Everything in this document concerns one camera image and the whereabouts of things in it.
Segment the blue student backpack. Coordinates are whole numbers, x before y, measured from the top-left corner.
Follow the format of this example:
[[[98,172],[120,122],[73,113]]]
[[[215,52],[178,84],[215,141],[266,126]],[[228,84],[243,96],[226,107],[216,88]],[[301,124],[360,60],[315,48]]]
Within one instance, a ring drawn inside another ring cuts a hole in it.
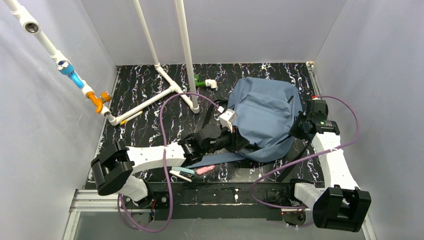
[[[200,168],[235,161],[250,160],[269,163],[284,157],[295,137],[289,131],[299,112],[303,112],[298,89],[289,82],[246,77],[239,79],[227,100],[217,99],[210,104],[201,129],[207,124],[221,127],[219,115],[231,109],[237,113],[233,127],[249,141],[237,152],[226,149],[206,155],[205,163],[188,166]]]

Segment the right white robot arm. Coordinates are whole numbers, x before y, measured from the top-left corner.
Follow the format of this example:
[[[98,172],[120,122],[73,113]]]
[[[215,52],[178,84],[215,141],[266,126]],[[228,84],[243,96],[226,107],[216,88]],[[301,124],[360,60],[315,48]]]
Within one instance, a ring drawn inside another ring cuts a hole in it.
[[[290,135],[309,140],[317,153],[324,177],[324,191],[304,180],[290,181],[289,196],[312,211],[312,220],[321,229],[358,232],[366,218],[372,198],[354,180],[341,146],[340,130],[328,120],[325,100],[312,99],[300,112]]]

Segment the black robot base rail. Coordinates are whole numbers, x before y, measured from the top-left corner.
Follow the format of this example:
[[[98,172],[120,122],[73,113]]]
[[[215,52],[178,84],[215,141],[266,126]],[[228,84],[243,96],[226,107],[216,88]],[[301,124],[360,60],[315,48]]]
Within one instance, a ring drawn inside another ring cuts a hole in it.
[[[147,197],[133,203],[128,196],[124,205],[130,210],[145,210],[153,219],[265,219],[305,220],[302,204],[289,198],[289,184],[260,182],[173,182],[172,193],[165,182],[149,182]]]

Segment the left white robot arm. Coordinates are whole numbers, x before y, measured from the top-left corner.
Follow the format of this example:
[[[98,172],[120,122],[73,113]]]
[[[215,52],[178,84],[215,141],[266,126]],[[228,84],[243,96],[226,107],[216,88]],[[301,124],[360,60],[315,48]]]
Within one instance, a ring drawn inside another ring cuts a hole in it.
[[[238,152],[248,144],[237,127],[209,123],[168,146],[132,147],[125,146],[122,141],[114,142],[94,158],[90,166],[100,196],[121,194],[138,204],[152,194],[147,183],[136,178],[135,173],[204,164],[207,155],[221,149]]]

